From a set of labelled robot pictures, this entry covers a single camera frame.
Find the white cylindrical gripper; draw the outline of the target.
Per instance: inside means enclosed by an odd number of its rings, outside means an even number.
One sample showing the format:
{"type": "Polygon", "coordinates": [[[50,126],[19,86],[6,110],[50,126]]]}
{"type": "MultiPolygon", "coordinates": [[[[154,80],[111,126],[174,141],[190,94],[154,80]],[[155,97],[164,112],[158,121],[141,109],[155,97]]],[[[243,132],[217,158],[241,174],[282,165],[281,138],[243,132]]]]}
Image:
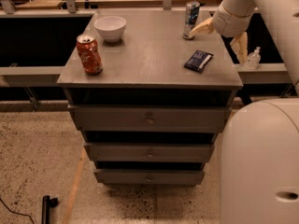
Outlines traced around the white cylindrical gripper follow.
{"type": "Polygon", "coordinates": [[[255,3],[253,0],[223,0],[213,17],[197,24],[189,33],[189,37],[197,34],[211,34],[215,30],[224,37],[233,37],[230,46],[240,64],[248,58],[248,35],[245,32],[255,3]]]}

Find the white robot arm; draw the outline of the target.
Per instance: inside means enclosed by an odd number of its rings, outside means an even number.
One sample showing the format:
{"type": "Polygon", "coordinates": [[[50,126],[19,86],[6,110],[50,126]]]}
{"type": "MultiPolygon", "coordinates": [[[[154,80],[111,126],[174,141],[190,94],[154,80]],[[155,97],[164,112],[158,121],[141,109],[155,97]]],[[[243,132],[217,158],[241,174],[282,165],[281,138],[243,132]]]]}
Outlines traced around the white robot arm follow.
{"type": "MultiPolygon", "coordinates": [[[[299,0],[223,0],[195,34],[241,35],[259,11],[293,84],[299,82],[299,0]]],[[[299,224],[299,99],[255,102],[223,131],[220,224],[299,224]]]]}

